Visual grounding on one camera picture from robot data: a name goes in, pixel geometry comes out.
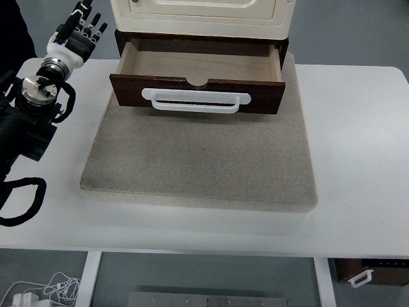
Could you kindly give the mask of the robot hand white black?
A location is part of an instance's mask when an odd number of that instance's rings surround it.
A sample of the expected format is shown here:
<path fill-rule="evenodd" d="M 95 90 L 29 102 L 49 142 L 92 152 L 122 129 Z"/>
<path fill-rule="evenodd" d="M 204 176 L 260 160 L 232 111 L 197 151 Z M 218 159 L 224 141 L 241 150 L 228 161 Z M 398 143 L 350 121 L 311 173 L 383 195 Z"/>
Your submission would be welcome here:
<path fill-rule="evenodd" d="M 92 21 L 86 24 L 92 11 L 91 4 L 91 1 L 79 1 L 48 42 L 45 61 L 60 65 L 66 75 L 87 62 L 107 28 L 105 22 L 97 27 L 100 13 L 96 13 Z"/>

